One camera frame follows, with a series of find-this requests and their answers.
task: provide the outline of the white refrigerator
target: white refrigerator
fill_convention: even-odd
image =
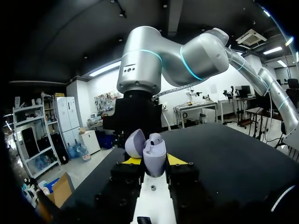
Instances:
[[[57,97],[55,99],[55,114],[59,121],[60,130],[65,146],[79,142],[79,121],[74,97]]]

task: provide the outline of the ceiling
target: ceiling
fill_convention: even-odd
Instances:
[[[278,60],[283,61],[287,66],[296,66],[293,55],[287,55],[268,60],[265,65],[274,69],[283,68],[283,66],[277,62]]]
[[[164,37],[181,44],[217,27],[229,34],[228,45],[233,49],[256,54],[262,62],[290,54],[288,48],[262,54],[285,40],[272,18],[253,0],[118,2],[126,18],[120,17],[117,2],[110,0],[45,0],[14,5],[19,20],[12,23],[9,32],[10,80],[68,82],[120,58],[130,31],[142,25],[162,30]],[[252,50],[237,46],[235,40],[251,28],[267,38],[266,44]]]

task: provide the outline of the black workbench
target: black workbench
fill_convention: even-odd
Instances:
[[[299,164],[280,151],[230,127],[208,123],[161,134],[167,152],[193,162],[217,205],[237,200],[241,205],[263,200],[299,179]],[[76,201],[93,206],[110,169],[123,161],[123,149],[114,149],[77,187],[62,208]]]

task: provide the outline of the lavender plastic object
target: lavender plastic object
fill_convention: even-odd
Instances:
[[[133,158],[141,158],[145,137],[141,129],[134,131],[126,140],[125,150]]]
[[[143,159],[146,168],[153,177],[159,177],[164,173],[166,160],[166,145],[161,136],[157,133],[151,134],[145,143]]]

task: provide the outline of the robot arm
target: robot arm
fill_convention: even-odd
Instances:
[[[203,82],[235,67],[261,96],[271,93],[285,122],[286,132],[299,125],[295,106],[266,68],[258,74],[246,60],[225,47],[228,35],[214,28],[185,45],[165,39],[152,27],[131,31],[121,60],[117,89],[121,93],[144,91],[151,95],[161,90],[161,73],[174,86]]]

